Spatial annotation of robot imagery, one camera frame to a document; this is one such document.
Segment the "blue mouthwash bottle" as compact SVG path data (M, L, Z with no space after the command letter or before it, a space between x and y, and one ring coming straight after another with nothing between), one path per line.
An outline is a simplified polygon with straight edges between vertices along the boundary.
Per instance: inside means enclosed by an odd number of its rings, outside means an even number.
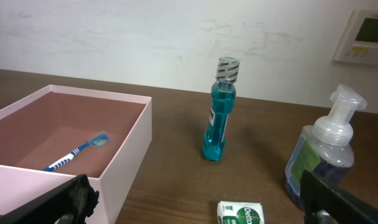
M234 108L240 61L232 57L219 59L216 81L211 87L208 127L204 133L202 153L209 161L218 161L223 155L225 132L229 114Z

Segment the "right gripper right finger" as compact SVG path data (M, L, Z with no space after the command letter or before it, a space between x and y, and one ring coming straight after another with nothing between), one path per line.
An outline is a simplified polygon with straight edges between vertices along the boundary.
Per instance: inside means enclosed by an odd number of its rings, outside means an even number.
M307 224L378 224L378 209L313 172L303 171L300 187Z

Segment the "white open cardboard box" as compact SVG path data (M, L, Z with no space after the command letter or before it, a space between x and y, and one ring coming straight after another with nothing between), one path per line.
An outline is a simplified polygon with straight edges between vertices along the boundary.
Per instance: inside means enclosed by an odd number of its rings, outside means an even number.
M72 161L43 171L96 135ZM87 223L114 223L152 140L148 96L48 85L0 110L0 215L85 174L99 203Z

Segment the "beige wall thermostat panel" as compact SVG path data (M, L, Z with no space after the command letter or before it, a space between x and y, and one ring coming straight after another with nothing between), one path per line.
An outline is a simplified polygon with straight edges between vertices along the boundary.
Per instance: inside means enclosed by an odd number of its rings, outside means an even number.
M333 60L378 67L378 11L353 11Z

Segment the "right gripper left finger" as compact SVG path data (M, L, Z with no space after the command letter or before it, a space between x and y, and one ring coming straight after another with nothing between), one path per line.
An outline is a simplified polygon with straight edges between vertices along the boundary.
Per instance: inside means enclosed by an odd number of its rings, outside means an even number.
M85 224L99 203L87 175L78 175L0 216L0 224Z

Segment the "clear foaming soap dispenser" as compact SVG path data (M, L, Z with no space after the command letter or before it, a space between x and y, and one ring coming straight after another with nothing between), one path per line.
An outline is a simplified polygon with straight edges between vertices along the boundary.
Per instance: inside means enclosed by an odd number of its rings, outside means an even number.
M304 170L337 185L354 165L354 153L349 144L354 131L349 122L356 110L366 108L367 101L343 84L338 85L330 100L334 105L329 114L302 128L285 166L285 188L300 210L304 209L300 196Z

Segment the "blue white toothbrush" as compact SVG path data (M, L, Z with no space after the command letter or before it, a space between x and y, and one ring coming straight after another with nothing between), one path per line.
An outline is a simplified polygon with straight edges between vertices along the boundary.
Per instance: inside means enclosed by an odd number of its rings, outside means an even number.
M66 165L70 161L72 161L82 150L84 150L87 147L92 148L99 148L105 144L107 144L110 140L109 135L106 132L102 132L95 137L91 138L90 140L86 141L81 146L76 147L74 150L69 152L67 155L63 156L62 158L58 159L54 163L50 164L48 167L43 169L43 171L46 172L53 172L54 170L57 170L61 168L62 166Z

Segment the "green white soap packet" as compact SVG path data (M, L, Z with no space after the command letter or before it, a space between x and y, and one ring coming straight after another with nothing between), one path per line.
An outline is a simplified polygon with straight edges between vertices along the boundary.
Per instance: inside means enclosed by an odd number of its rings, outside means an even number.
M219 224L264 224L260 203L220 201L217 206Z

